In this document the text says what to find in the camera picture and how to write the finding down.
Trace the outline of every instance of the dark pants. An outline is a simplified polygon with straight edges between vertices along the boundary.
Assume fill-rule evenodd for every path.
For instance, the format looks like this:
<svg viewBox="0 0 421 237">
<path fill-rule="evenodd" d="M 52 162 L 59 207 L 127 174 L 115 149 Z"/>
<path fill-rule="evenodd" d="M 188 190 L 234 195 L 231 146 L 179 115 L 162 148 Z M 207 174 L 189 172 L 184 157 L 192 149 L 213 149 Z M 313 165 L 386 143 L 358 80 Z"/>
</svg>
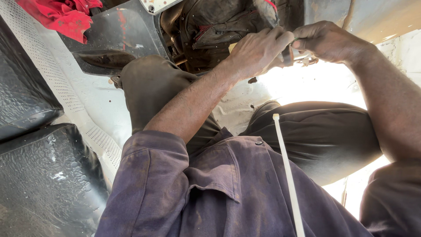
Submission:
<svg viewBox="0 0 421 237">
<path fill-rule="evenodd" d="M 119 86 L 125 93 L 132 133 L 142 131 L 165 104 L 195 80 L 197 76 L 158 55 L 126 65 Z M 280 153 L 274 113 L 280 114 L 289 159 L 319 185 L 344 178 L 381 156 L 367 111 L 344 103 L 310 101 L 280 106 L 269 101 L 256 110 L 240 136 L 260 136 Z M 187 143 L 187 152 L 199 150 L 220 130 L 210 114 Z"/>
</svg>

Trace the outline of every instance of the purple work shirt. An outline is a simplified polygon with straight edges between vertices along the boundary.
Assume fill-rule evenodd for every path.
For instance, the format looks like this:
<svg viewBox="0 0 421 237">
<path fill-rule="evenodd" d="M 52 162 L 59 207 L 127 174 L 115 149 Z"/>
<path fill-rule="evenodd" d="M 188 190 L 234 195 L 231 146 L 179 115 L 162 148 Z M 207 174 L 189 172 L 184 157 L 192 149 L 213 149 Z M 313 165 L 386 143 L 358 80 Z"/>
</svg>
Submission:
<svg viewBox="0 0 421 237">
<path fill-rule="evenodd" d="M 223 128 L 190 159 L 173 134 L 142 131 L 130 137 L 95 236 L 296 235 L 282 156 L 261 137 L 234 137 Z M 373 227 L 367 230 L 290 165 L 306 237 L 390 236 L 377 235 L 390 229 L 377 225 L 387 217 L 367 220 Z"/>
</svg>

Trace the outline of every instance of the red cloth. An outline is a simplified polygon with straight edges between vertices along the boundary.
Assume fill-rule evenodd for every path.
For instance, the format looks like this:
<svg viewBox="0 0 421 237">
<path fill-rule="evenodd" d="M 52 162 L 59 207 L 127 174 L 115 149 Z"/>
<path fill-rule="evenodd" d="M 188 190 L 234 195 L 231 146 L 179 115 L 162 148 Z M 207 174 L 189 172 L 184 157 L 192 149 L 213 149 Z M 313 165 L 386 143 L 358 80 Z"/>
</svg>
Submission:
<svg viewBox="0 0 421 237">
<path fill-rule="evenodd" d="M 47 29 L 86 44 L 85 30 L 91 27 L 89 9 L 102 8 L 100 0 L 15 0 Z"/>
</svg>

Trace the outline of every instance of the man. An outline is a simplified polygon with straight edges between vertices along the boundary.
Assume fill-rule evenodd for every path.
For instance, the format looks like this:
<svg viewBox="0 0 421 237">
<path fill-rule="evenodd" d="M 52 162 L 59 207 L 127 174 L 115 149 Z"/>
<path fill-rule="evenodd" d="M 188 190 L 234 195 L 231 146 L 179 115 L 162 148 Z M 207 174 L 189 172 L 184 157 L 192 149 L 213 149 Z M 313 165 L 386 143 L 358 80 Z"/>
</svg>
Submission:
<svg viewBox="0 0 421 237">
<path fill-rule="evenodd" d="M 268 102 L 241 136 L 219 128 L 209 115 L 218 101 L 238 81 L 279 65 L 276 56 L 294 37 L 294 48 L 355 74 L 370 117 L 341 103 Z M 334 23 L 248 34 L 200 79 L 158 56 L 137 59 L 119 84 L 133 136 L 96 236 L 295 236 L 274 113 L 306 237 L 421 236 L 421 89 Z M 359 222 L 316 183 L 376 159 L 379 144 L 396 162 L 372 174 Z"/>
</svg>

